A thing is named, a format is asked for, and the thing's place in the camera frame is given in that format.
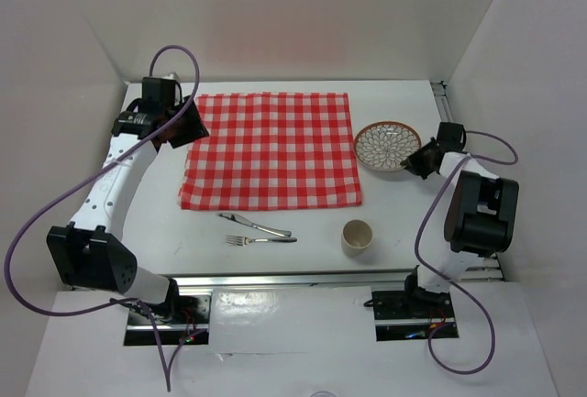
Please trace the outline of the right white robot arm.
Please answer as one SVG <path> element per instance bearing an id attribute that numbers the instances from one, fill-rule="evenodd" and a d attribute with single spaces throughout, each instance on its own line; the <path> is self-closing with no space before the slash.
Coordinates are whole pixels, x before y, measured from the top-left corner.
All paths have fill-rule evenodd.
<path id="1" fill-rule="evenodd" d="M 471 265 L 508 250 L 513 240 L 519 183 L 487 171 L 482 163 L 515 165 L 465 151 L 470 134 L 461 124 L 442 122 L 437 135 L 403 161 L 404 167 L 423 179 L 435 172 L 445 181 L 417 229 L 414 253 L 418 265 L 404 282 L 400 305 L 411 316 L 422 315 L 432 303 L 442 303 L 449 289 Z M 449 245 L 438 263 L 425 261 L 420 244 L 428 221 L 444 193 L 453 191 L 446 213 L 443 237 Z"/>

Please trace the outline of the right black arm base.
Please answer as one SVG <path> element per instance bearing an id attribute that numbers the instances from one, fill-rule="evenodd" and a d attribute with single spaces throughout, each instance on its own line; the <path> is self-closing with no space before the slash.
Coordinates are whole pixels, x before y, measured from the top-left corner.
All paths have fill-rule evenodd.
<path id="1" fill-rule="evenodd" d="M 425 291 L 417 283 L 416 270 L 406 277 L 402 290 L 374 291 L 363 304 L 372 309 L 378 342 L 459 337 L 449 293 Z"/>

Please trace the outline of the red white checkered cloth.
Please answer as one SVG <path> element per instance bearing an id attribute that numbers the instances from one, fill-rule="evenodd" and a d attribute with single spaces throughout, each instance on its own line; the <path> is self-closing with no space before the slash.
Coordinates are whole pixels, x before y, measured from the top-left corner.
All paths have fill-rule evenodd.
<path id="1" fill-rule="evenodd" d="M 202 94 L 196 104 L 209 135 L 188 149 L 183 210 L 361 205 L 347 94 Z"/>

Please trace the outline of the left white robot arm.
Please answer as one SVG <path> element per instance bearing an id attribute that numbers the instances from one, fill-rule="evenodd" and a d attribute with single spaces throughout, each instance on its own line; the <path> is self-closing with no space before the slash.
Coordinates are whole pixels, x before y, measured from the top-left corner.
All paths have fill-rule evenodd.
<path id="1" fill-rule="evenodd" d="M 112 127 L 106 172 L 94 183 L 67 226 L 54 226 L 47 245 L 61 280 L 72 287 L 117 292 L 140 299 L 162 323 L 173 321 L 192 301 L 176 281 L 142 269 L 123 243 L 128 209 L 161 145 L 173 148 L 208 137 L 197 108 L 170 73 L 146 77 Z"/>

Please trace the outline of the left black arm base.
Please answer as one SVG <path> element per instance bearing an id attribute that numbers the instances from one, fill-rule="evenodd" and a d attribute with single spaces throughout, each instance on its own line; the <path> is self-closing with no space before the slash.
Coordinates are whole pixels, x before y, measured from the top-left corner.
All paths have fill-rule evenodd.
<path id="1" fill-rule="evenodd" d="M 172 303 L 153 304 L 147 307 L 157 326 L 164 347 L 204 346 L 209 343 L 211 296 L 178 295 Z M 146 311 L 138 304 L 127 304 L 127 323 L 123 345 L 125 347 L 154 347 L 155 332 Z"/>

